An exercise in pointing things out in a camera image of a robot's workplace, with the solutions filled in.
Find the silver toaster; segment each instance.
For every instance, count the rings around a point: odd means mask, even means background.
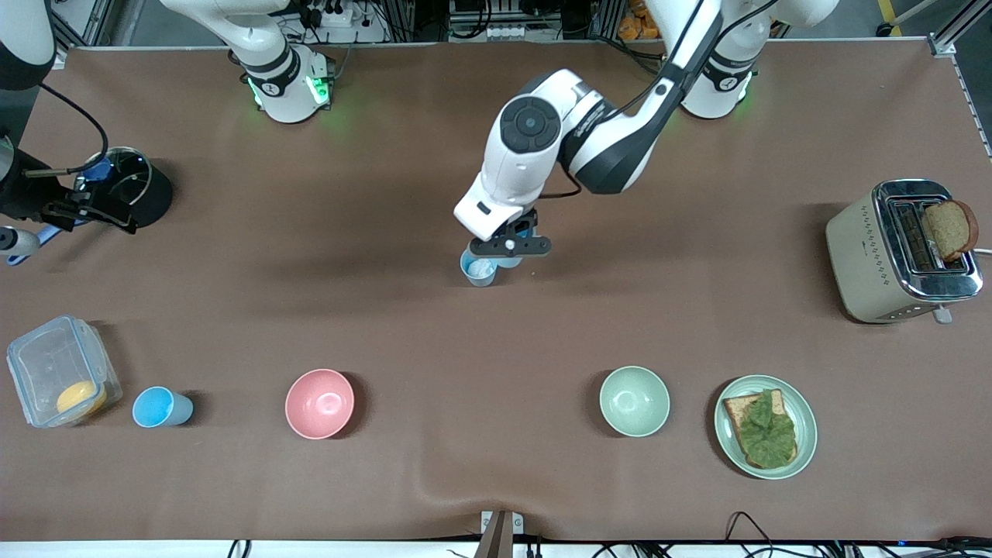
[[[924,209],[950,199],[933,181],[889,181],[830,220],[830,263],[851,316],[888,324],[933,312],[946,324],[948,306],[978,294],[974,254],[941,260],[923,227]]]

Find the pink bowl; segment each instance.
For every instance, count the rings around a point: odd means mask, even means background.
[[[293,383],[286,395],[286,420],[308,440],[337,434],[355,410],[355,394],[340,372],[311,370]]]

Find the lettuce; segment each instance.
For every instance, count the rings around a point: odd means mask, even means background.
[[[772,391],[766,389],[748,407],[740,428],[741,449],[754,465],[777,469],[789,463],[796,447],[796,425],[789,415],[772,412]]]

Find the brown tablecloth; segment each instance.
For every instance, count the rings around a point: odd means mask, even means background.
[[[288,126],[223,52],[71,53],[49,83],[177,198],[135,236],[86,225],[0,270],[0,344],[73,314],[125,392],[85,426],[36,430],[0,374],[0,537],[436,537],[492,508],[555,538],[719,538],[736,509],[776,538],[988,534],[992,302],[949,327],[854,324],[823,237],[902,177],[992,222],[951,61],[923,42],[769,45],[732,115],[678,113],[622,196],[541,203],[551,256],[471,288],[451,209],[503,103],[559,67],[617,102],[649,79],[605,46],[355,50],[332,110]],[[97,145],[42,95],[27,151],[61,166]],[[568,188],[556,171],[548,191]],[[629,363],[672,394],[646,439],[596,404]],[[311,442],[283,402],[317,367],[346,372],[360,404]],[[715,445],[714,398],[751,373],[815,413],[816,455],[790,480],[746,477]],[[191,426],[135,426],[155,384],[192,392]]]

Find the green plate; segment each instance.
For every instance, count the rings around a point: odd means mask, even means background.
[[[747,463],[744,451],[737,443],[734,436],[734,427],[727,415],[726,408],[723,407],[724,399],[761,393],[765,389],[781,389],[782,398],[786,403],[786,413],[789,418],[796,423],[796,445],[799,452],[791,463],[777,469],[759,469]],[[716,439],[723,448],[723,453],[727,454],[730,461],[739,467],[741,471],[748,475],[753,475],[759,479],[779,481],[802,471],[812,461],[812,455],[816,452],[816,419],[812,416],[812,409],[809,403],[796,389],[781,379],[755,374],[737,378],[730,382],[730,385],[720,393],[720,398],[716,402],[716,412],[713,414],[713,426],[716,428]]]

